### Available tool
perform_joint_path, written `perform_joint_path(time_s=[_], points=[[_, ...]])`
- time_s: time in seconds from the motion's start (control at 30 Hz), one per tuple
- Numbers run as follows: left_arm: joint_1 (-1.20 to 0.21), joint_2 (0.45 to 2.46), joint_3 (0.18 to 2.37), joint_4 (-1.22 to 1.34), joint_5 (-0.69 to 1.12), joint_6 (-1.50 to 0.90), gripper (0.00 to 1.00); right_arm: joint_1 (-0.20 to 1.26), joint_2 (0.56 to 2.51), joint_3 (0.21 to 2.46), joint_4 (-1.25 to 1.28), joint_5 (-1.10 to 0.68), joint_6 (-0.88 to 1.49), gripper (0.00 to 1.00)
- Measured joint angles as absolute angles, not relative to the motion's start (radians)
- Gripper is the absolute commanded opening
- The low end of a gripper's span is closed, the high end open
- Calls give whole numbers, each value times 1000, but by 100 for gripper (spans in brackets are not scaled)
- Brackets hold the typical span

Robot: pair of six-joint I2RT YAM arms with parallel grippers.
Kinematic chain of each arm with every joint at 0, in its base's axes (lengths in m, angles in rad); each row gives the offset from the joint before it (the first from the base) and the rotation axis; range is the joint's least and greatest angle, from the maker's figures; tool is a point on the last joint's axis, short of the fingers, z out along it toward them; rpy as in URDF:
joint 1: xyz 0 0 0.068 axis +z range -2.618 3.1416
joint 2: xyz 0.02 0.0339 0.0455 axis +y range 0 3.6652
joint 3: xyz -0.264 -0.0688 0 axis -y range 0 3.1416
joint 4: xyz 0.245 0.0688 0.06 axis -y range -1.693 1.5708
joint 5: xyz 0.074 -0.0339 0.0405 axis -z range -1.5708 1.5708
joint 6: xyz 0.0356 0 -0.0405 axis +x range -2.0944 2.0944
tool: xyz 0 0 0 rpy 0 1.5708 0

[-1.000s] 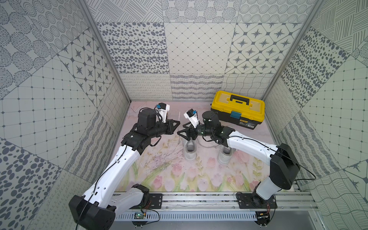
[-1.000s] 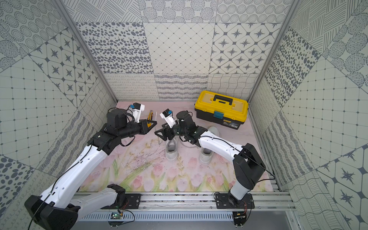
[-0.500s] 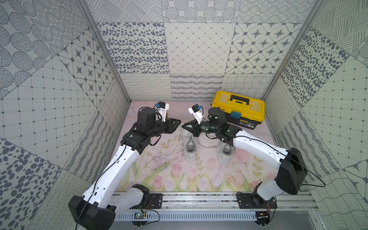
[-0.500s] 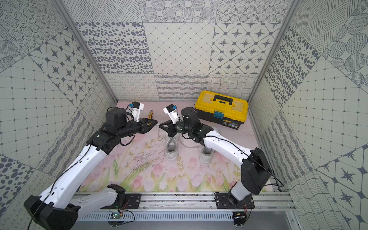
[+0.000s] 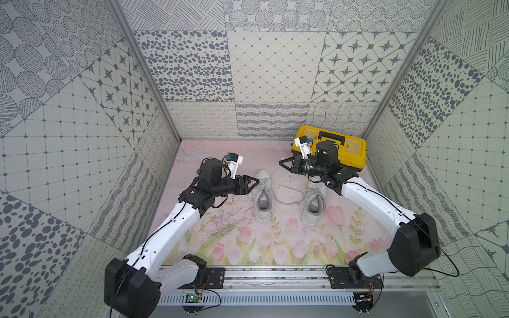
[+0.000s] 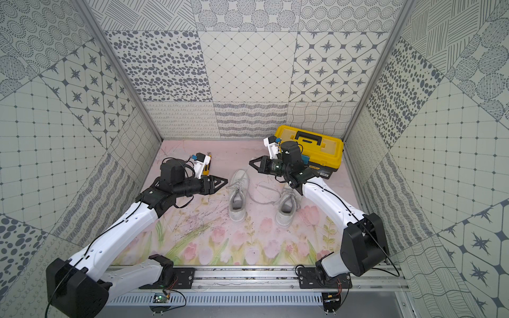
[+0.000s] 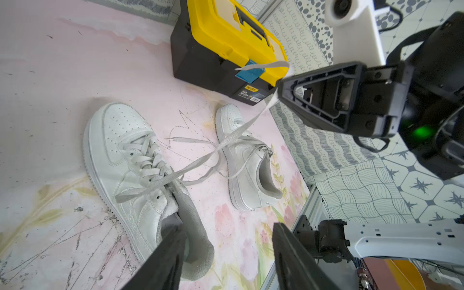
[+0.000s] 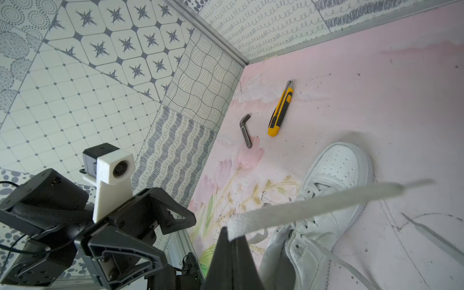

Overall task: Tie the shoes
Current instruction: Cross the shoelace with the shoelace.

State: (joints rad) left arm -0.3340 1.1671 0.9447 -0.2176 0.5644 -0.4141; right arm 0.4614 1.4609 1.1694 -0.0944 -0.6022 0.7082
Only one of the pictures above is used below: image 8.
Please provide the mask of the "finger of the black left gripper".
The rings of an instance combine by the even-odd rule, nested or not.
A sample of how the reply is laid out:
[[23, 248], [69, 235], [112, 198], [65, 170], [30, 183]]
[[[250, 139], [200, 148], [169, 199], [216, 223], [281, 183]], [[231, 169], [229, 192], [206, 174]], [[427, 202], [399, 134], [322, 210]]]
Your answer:
[[135, 221], [144, 229], [157, 223], [161, 232], [167, 235], [196, 224], [195, 214], [177, 203], [162, 188], [144, 189], [135, 198]]

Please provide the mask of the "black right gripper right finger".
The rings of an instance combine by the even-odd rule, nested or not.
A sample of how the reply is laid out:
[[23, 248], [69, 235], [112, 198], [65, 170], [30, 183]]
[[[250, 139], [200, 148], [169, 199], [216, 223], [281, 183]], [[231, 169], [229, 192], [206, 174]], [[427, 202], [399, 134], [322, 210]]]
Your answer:
[[264, 289], [244, 236], [232, 241], [232, 286], [234, 290]]

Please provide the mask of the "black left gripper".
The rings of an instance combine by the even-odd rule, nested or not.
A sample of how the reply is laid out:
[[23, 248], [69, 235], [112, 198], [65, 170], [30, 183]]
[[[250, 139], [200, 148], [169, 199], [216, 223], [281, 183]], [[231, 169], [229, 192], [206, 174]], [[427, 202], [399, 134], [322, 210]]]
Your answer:
[[135, 221], [133, 197], [96, 224], [88, 198], [73, 182], [47, 169], [3, 200], [1, 222], [30, 240], [2, 282], [50, 286], [77, 254], [106, 290], [120, 290], [167, 267], [165, 253], [153, 246], [156, 226], [144, 229]]

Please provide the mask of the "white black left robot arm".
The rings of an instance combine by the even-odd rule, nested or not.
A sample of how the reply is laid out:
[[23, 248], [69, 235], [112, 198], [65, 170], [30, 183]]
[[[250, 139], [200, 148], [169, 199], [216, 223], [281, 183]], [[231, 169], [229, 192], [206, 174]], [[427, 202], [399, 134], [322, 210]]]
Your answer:
[[92, 220], [89, 195], [47, 169], [1, 202], [1, 222], [29, 237], [17, 259], [1, 272], [3, 284], [49, 287], [82, 259], [94, 283], [120, 290], [139, 278], [150, 290], [196, 290], [199, 267], [187, 254], [182, 267], [155, 247], [156, 229], [170, 234], [193, 226], [195, 215], [161, 188], [146, 188], [102, 220]]

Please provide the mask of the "white sneaker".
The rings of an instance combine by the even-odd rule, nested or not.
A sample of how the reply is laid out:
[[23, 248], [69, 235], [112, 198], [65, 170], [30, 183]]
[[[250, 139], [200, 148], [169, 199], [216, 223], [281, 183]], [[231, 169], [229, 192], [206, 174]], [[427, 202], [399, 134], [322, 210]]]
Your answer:
[[228, 239], [274, 228], [256, 267], [264, 290], [324, 290], [331, 262], [347, 269], [367, 289], [375, 284], [341, 260], [333, 248], [357, 221], [367, 203], [403, 195], [432, 184], [422, 179], [399, 184], [374, 182], [370, 157], [352, 143], [334, 143], [314, 161], [291, 203], [268, 205], [230, 219]]

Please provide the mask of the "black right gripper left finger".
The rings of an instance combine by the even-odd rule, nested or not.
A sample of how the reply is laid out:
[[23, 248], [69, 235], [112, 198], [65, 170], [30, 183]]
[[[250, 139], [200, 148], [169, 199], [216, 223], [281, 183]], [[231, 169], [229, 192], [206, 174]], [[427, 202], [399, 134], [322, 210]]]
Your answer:
[[233, 289], [232, 243], [228, 240], [227, 227], [221, 229], [210, 268], [201, 289]]

